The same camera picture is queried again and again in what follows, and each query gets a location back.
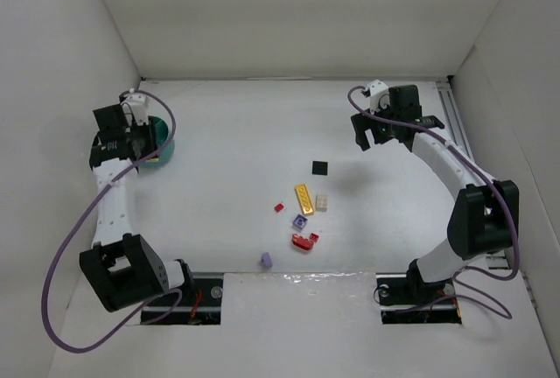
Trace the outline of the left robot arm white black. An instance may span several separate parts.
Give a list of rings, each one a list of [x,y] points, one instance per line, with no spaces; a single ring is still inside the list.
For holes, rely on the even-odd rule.
[[[101,199],[90,249],[80,253],[80,269],[108,312],[179,288],[193,291],[195,282],[181,259],[164,262],[136,227],[134,164],[158,156],[170,131],[149,115],[138,94],[94,111],[98,132],[89,165]]]

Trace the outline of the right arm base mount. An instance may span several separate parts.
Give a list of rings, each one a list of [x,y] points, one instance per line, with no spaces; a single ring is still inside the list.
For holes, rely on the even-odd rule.
[[[414,288],[405,273],[377,273],[374,300],[384,325],[452,324],[462,318],[451,279]]]

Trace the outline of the yellow long lego brick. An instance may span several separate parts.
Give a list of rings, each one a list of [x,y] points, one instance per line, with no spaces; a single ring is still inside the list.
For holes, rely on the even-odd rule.
[[[302,215],[309,216],[315,213],[312,197],[306,184],[299,184],[294,187],[297,201]]]

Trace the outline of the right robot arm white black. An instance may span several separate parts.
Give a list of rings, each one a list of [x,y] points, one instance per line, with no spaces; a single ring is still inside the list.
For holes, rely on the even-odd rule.
[[[420,304],[452,277],[469,270],[475,259],[505,249],[517,250],[517,185],[479,168],[452,140],[434,115],[424,115],[415,85],[389,87],[380,80],[352,87],[370,105],[356,105],[351,123],[362,151],[397,141],[427,164],[454,200],[444,239],[413,260],[401,290]]]

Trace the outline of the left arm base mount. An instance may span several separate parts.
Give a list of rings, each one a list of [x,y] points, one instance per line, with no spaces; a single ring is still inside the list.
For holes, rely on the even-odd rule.
[[[141,311],[140,323],[148,326],[219,326],[224,275],[194,274],[195,290],[181,287],[183,297],[178,305],[161,318],[175,302],[173,295],[161,297]]]

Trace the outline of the red curved lego piece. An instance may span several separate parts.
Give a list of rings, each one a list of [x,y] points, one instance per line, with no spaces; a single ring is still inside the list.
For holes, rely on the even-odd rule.
[[[291,236],[291,243],[298,249],[302,249],[303,251],[310,251],[314,247],[314,241],[304,238],[302,235],[293,234]]]

